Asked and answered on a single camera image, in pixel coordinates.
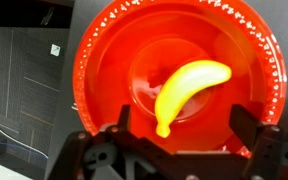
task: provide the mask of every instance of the screw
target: screw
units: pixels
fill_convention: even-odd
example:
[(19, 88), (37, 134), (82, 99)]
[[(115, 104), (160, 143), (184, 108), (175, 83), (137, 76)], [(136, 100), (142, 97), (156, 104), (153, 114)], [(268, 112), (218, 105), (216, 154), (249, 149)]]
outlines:
[(271, 129), (275, 132), (279, 132), (280, 131), (280, 128), (277, 127), (277, 126), (272, 126)]
[(115, 126), (112, 127), (112, 128), (111, 128), (111, 131), (112, 131), (112, 132), (117, 132), (117, 131), (118, 131), (118, 127), (115, 127)]
[(251, 180), (264, 180), (264, 178), (262, 178), (261, 176), (258, 176), (258, 175), (254, 175), (254, 176), (252, 176)]
[(77, 180), (84, 180), (84, 171), (83, 169), (80, 169), (77, 173)]
[(188, 176), (186, 176), (186, 180), (200, 180), (200, 178), (198, 178), (197, 176), (190, 174)]
[(78, 139), (84, 139), (86, 137), (85, 133), (79, 133), (78, 134)]

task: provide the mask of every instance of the toy banana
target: toy banana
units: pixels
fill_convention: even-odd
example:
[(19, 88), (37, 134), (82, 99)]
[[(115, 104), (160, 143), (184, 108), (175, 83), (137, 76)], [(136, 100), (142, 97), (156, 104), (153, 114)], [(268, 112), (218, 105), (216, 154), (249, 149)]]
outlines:
[(231, 76), (228, 66), (211, 60), (194, 61), (178, 69), (163, 85), (155, 101), (157, 135), (163, 138), (169, 136), (169, 125), (194, 94), (226, 82)]

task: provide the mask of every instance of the cable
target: cable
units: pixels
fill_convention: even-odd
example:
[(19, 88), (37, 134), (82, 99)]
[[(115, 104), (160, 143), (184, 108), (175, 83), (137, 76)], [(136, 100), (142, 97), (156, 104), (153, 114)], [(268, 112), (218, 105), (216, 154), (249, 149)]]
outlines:
[(14, 142), (16, 142), (16, 143), (28, 148), (28, 149), (31, 149), (31, 150), (43, 155), (46, 159), (48, 159), (48, 156), (46, 154), (44, 154), (42, 151), (39, 151), (39, 150), (37, 150), (37, 149), (35, 149), (35, 148), (31, 147), (31, 146), (28, 146), (28, 145), (26, 145), (26, 144), (24, 144), (24, 143), (22, 143), (22, 142), (20, 142), (20, 141), (18, 141), (16, 139), (12, 138), (11, 136), (9, 136), (5, 132), (3, 132), (1, 129), (0, 129), (0, 133), (3, 134), (5, 137), (9, 138), (10, 140), (12, 140), (12, 141), (14, 141)]
[(44, 159), (46, 159), (44, 155), (42, 155), (42, 154), (40, 154), (40, 153), (37, 153), (37, 152), (35, 152), (35, 151), (32, 151), (32, 150), (28, 150), (28, 149), (26, 149), (26, 148), (24, 148), (24, 147), (22, 147), (22, 146), (19, 146), (19, 145), (9, 144), (9, 143), (2, 143), (2, 142), (0, 142), (0, 144), (1, 144), (1, 145), (4, 145), (4, 146), (12, 147), (12, 148), (14, 148), (14, 149), (15, 149), (15, 148), (18, 148), (18, 149), (20, 149), (21, 151), (31, 152), (31, 153), (33, 153), (33, 154), (36, 154), (36, 155), (41, 156), (41, 157), (43, 157)]

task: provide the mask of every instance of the red plate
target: red plate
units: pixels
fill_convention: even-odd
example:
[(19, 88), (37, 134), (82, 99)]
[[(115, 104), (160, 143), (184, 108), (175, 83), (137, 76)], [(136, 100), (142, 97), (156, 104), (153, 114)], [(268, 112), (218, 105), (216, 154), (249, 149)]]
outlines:
[[(154, 102), (163, 83), (182, 65), (222, 62), (232, 79), (186, 103), (171, 135), (155, 134)], [(74, 96), (90, 133), (114, 123), (132, 106), (131, 132), (168, 152), (248, 152), (228, 126), (232, 104), (276, 124), (286, 95), (286, 72), (276, 38), (240, 0), (115, 0), (86, 30), (73, 74)]]

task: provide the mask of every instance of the gray floor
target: gray floor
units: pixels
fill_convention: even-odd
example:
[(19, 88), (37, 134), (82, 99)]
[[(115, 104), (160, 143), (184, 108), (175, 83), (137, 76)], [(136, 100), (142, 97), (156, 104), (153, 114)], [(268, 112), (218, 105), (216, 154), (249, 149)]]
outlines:
[[(0, 128), (45, 153), (50, 145), (68, 32), (0, 27)], [(50, 54), (52, 44), (61, 47), (60, 56)], [(8, 147), (10, 154), (45, 168), (41, 156)]]

